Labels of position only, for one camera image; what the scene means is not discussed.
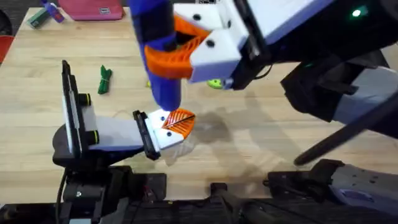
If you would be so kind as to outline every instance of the green rope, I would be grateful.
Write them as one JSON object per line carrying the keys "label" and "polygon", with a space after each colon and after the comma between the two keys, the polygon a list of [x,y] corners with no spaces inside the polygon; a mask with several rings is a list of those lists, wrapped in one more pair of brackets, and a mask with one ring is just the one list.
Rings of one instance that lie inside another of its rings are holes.
{"label": "green rope", "polygon": [[98,94],[102,95],[109,91],[109,81],[112,76],[112,70],[106,69],[105,66],[101,66],[101,83],[99,83]]}

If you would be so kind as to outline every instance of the green led light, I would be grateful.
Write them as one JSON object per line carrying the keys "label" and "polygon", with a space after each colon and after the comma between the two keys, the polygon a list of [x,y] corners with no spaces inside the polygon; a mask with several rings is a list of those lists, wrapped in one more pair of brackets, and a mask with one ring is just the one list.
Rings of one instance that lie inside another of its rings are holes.
{"label": "green led light", "polygon": [[361,13],[362,13],[361,10],[357,9],[357,10],[353,11],[353,17],[358,17],[361,15]]}

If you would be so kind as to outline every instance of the orange 3d-printed part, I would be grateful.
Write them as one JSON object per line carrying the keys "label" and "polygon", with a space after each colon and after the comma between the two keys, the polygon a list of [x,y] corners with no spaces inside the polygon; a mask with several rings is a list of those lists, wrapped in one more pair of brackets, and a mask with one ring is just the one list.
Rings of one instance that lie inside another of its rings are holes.
{"label": "orange 3d-printed part", "polygon": [[177,109],[170,112],[162,128],[180,133],[184,139],[188,137],[195,124],[195,115],[185,109]]}

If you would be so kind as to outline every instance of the white label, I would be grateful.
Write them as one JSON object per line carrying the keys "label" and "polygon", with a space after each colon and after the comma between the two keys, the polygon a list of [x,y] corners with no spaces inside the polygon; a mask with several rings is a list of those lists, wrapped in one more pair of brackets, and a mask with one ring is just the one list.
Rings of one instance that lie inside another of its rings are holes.
{"label": "white label", "polygon": [[99,12],[100,12],[101,14],[110,14],[110,13],[111,13],[111,10],[110,10],[109,8],[100,8],[100,9],[99,9]]}

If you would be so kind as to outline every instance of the red chair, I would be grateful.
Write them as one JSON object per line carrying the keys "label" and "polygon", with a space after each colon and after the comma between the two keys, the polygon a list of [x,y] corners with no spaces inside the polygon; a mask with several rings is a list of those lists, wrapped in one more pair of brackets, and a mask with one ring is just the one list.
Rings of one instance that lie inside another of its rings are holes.
{"label": "red chair", "polygon": [[6,57],[8,49],[10,48],[13,40],[13,36],[0,35],[0,63],[2,63]]}

